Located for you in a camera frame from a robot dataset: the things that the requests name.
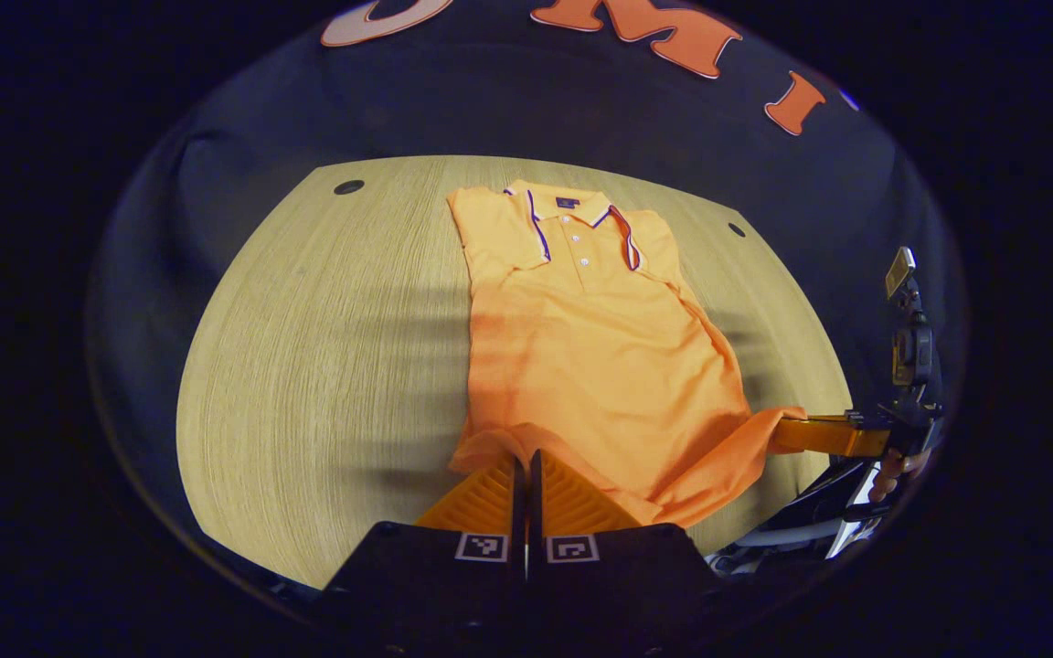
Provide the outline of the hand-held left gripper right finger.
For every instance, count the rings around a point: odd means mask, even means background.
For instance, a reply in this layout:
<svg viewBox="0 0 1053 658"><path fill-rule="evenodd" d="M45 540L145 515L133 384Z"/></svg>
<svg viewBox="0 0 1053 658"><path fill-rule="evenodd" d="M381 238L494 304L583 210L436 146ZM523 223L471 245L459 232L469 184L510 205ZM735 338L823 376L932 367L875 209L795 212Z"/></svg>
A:
<svg viewBox="0 0 1053 658"><path fill-rule="evenodd" d="M724 594L686 529L640 525L545 451L529 470L529 640L692 642Z"/></svg>

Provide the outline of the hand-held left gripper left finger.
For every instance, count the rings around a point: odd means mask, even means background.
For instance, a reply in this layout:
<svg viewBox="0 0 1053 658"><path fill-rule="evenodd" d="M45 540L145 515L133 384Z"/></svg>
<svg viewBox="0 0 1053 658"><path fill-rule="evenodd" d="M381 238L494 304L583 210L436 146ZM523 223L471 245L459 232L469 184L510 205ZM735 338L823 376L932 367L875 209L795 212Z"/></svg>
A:
<svg viewBox="0 0 1053 658"><path fill-rule="evenodd" d="M339 642L486 642L526 580L526 487L506 454L415 524L372 525L319 597L319 621Z"/></svg>

